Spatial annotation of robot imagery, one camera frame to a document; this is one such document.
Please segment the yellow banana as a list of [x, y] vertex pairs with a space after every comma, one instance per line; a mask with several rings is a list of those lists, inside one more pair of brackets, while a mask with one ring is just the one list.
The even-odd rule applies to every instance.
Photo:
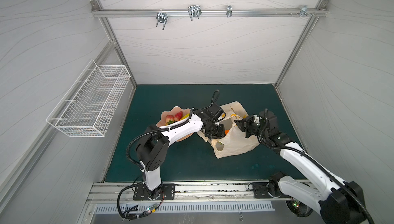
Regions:
[[189, 117], [189, 113], [186, 114], [186, 115], [184, 115], [184, 116], [181, 118], [181, 120], [187, 119], [188, 117]]

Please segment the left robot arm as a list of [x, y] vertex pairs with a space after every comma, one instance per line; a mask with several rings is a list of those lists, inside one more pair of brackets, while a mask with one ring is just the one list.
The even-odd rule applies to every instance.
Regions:
[[224, 126], [220, 121], [226, 113], [210, 114], [201, 110], [191, 113], [186, 119], [163, 127], [149, 128], [139, 140], [136, 155], [142, 166], [143, 185], [150, 192], [158, 192], [162, 186], [160, 166], [164, 163], [169, 147], [180, 139], [195, 132], [204, 131], [209, 138], [223, 138]]

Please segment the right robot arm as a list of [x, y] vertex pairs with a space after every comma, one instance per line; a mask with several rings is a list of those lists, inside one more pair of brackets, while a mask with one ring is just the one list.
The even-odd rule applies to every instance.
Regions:
[[292, 197], [319, 213], [326, 224], [374, 222], [365, 206], [363, 189], [328, 171], [278, 128], [277, 117], [270, 111], [235, 120], [247, 138], [255, 136], [259, 144], [278, 153], [297, 168], [312, 184], [307, 186], [284, 173], [272, 176], [271, 194]]

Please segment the banana print plastic bag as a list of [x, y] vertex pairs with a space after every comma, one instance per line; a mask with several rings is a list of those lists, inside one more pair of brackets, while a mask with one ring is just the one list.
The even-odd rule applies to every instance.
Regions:
[[257, 138], [255, 136], [246, 138], [245, 132], [242, 132], [234, 122], [248, 116], [241, 103], [232, 102], [222, 105], [221, 108], [226, 113], [224, 120], [220, 122], [224, 125], [225, 132], [227, 131], [225, 136], [221, 139], [209, 139], [202, 131], [197, 132], [199, 137], [213, 147], [216, 158], [241, 155], [256, 148], [259, 145]]

